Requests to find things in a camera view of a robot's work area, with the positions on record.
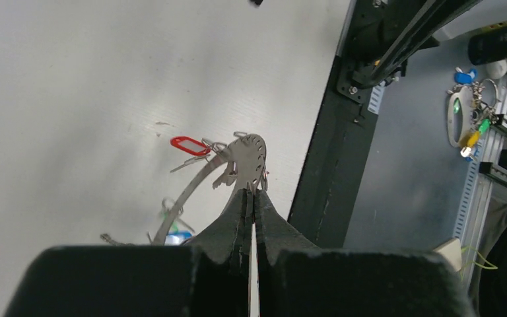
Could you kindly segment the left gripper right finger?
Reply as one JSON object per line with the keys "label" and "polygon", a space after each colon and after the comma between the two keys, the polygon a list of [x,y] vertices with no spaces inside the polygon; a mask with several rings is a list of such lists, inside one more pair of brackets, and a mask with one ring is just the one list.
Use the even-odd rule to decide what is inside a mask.
{"label": "left gripper right finger", "polygon": [[436,252],[319,248],[257,191],[261,311],[268,316],[473,316]]}

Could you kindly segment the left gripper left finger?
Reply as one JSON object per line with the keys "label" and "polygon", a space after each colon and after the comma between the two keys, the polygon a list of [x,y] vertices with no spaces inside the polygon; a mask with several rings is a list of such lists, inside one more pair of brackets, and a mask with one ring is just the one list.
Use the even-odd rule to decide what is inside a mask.
{"label": "left gripper left finger", "polygon": [[6,316],[247,316],[252,195],[180,246],[57,246],[28,266]]}

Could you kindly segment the large metal keyring disc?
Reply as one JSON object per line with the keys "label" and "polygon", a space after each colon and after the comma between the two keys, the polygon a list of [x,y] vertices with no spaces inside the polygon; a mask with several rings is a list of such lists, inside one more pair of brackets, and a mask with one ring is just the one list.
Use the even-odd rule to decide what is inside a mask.
{"label": "large metal keyring disc", "polygon": [[[183,208],[199,185],[216,169],[225,166],[223,173],[213,182],[212,187],[221,184],[234,185],[232,193],[249,189],[255,191],[258,187],[267,189],[266,158],[267,146],[265,140],[258,134],[234,132],[235,140],[229,144],[202,139],[214,157],[208,160],[183,192],[175,200],[174,209]],[[168,223],[161,223],[156,234],[150,239],[152,245],[163,245],[168,235]]]}

